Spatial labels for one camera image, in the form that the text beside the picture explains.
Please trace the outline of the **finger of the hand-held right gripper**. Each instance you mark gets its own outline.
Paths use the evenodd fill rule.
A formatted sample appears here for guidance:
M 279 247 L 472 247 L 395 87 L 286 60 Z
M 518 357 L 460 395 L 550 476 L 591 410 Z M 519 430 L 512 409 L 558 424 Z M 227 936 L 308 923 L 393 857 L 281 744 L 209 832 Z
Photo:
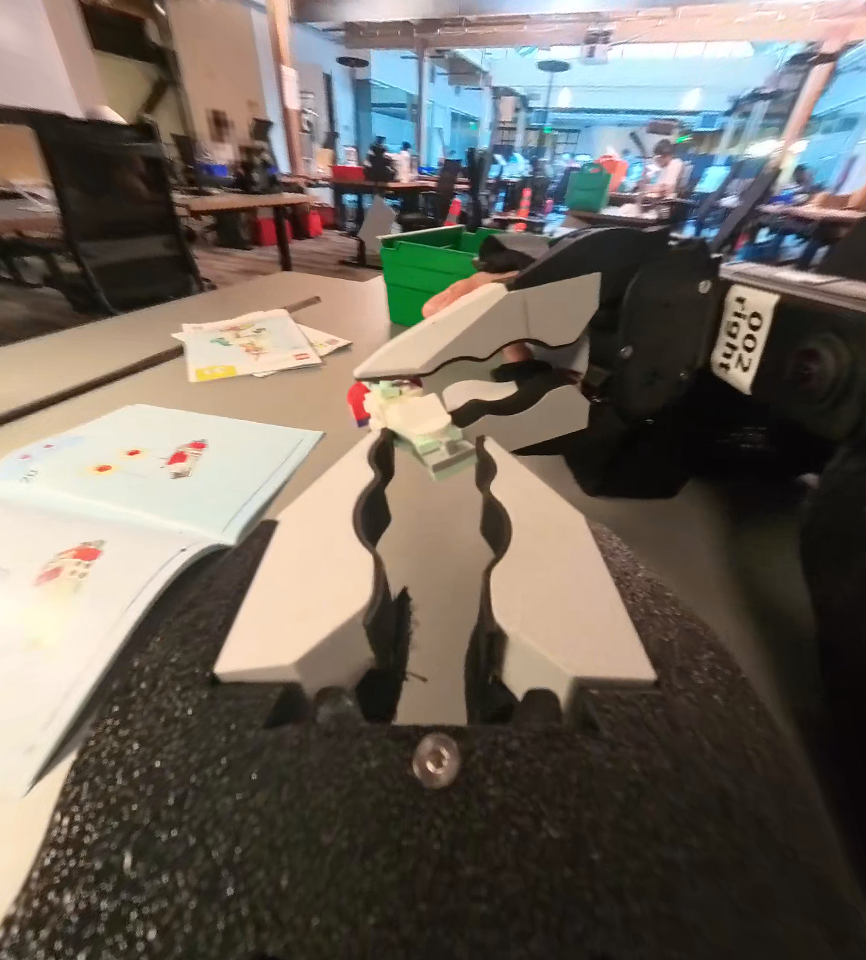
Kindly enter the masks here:
M 570 375 L 536 375 L 521 383 L 466 380 L 441 392 L 463 437 L 493 439 L 509 452 L 583 431 L 590 403 Z
M 599 272 L 515 291 L 488 283 L 380 346 L 353 376 L 425 378 L 463 359 L 485 361 L 511 344 L 565 348 L 583 336 L 600 306 L 601 287 Z

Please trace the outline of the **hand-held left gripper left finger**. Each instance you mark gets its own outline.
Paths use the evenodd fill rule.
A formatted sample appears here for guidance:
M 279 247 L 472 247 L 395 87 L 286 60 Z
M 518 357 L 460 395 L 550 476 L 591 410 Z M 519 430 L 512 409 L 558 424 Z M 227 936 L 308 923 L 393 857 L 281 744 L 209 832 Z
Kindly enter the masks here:
M 224 683 L 355 687 L 386 656 L 389 431 L 369 433 L 274 523 L 214 674 Z

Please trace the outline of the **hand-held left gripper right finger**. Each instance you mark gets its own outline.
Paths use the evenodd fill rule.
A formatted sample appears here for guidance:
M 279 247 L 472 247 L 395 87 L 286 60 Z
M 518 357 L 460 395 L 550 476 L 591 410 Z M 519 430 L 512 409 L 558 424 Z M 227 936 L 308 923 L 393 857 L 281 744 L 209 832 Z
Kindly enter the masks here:
M 493 438 L 476 441 L 490 550 L 466 652 L 466 710 L 530 698 L 574 714 L 588 690 L 651 690 L 646 648 L 586 519 Z

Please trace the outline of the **small lego model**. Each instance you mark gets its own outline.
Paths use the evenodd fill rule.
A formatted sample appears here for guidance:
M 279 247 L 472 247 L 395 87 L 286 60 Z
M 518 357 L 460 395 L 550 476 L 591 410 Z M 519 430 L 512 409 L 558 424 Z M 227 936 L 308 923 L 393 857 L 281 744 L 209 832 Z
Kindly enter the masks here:
M 358 426 L 391 432 L 435 478 L 475 462 L 474 444 L 439 397 L 412 379 L 358 381 L 349 387 L 346 403 Z

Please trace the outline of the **person's right hand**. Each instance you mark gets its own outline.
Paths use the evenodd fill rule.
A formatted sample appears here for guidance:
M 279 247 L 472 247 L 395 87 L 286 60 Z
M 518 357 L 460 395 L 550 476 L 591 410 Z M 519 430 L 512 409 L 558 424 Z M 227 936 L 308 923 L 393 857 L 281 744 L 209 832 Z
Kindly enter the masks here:
M 505 284 L 518 276 L 517 271 L 487 272 L 478 271 L 470 277 L 462 278 L 442 292 L 430 297 L 422 307 L 422 317 L 431 318 L 454 302 L 472 292 L 493 283 Z

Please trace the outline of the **green plastic bin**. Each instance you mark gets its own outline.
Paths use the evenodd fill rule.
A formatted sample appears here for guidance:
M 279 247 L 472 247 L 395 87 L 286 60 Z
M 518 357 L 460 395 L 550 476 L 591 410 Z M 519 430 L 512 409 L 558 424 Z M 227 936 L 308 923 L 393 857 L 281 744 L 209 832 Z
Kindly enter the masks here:
M 487 237 L 498 229 L 443 225 L 391 233 L 379 238 L 390 321 L 409 328 L 422 320 L 429 299 L 455 282 L 472 277 Z

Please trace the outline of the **green tote bag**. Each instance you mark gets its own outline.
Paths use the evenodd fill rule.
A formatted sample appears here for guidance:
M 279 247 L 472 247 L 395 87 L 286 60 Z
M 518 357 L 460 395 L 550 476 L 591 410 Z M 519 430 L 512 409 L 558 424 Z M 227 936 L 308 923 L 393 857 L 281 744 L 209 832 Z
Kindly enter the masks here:
M 570 211 L 599 213 L 607 205 L 612 174 L 593 161 L 569 172 L 565 204 Z

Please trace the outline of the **small instruction booklet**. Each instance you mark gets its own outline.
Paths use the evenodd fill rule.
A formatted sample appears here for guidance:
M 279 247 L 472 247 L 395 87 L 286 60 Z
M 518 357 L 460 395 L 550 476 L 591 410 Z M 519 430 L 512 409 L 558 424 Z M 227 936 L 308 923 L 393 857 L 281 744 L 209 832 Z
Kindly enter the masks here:
M 318 368 L 322 358 L 286 309 L 257 311 L 209 323 L 184 324 L 182 344 L 192 383 L 263 378 Z
M 298 330 L 308 342 L 311 349 L 320 359 L 331 354 L 343 352 L 352 347 L 352 342 L 343 339 L 335 334 L 326 333 L 318 329 L 306 326 L 305 324 L 296 324 Z

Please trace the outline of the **open instruction booklet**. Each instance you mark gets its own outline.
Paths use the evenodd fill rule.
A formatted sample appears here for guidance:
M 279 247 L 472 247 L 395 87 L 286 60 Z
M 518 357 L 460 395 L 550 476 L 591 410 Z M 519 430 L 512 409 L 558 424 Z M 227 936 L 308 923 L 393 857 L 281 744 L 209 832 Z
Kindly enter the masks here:
M 138 404 L 0 461 L 0 795 L 31 789 L 161 594 L 322 435 Z

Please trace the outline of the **wooden desk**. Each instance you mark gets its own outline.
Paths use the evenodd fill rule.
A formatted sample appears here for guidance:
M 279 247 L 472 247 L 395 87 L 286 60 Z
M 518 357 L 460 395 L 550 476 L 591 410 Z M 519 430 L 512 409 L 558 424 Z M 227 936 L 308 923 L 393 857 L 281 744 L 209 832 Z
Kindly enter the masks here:
M 175 219 L 180 213 L 199 219 L 203 216 L 217 217 L 221 213 L 271 210 L 274 221 L 281 225 L 285 222 L 286 210 L 310 207 L 313 203 L 310 197 L 296 193 L 247 195 L 221 192 L 192 196 L 168 191 L 165 198 L 155 201 L 153 205 L 157 210 L 163 210 L 164 214 L 172 214 Z M 99 221 L 101 214 L 115 212 L 124 206 L 123 201 L 102 201 L 98 213 L 87 213 L 86 225 L 75 225 L 73 212 L 63 212 L 55 203 L 36 202 L 30 197 L 22 197 L 17 201 L 0 199 L 0 237 L 14 234 L 61 235 L 68 249 L 83 263 L 85 269 L 178 258 L 185 251 L 181 223 L 175 228 L 177 239 L 169 239 L 171 229 L 165 225 L 152 226 L 134 238 L 127 238 L 123 233 L 112 234 L 106 226 L 102 227 L 103 235 L 99 238 L 87 235 L 91 223 Z

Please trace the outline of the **black mesh office chair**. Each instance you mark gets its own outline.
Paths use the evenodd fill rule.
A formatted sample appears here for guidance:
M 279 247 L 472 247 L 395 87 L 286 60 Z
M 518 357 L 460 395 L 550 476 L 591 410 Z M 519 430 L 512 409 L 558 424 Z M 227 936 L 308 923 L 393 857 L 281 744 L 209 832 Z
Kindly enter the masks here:
M 74 310 L 117 316 L 207 290 L 153 126 L 50 114 L 34 131 L 63 237 L 34 249 Z

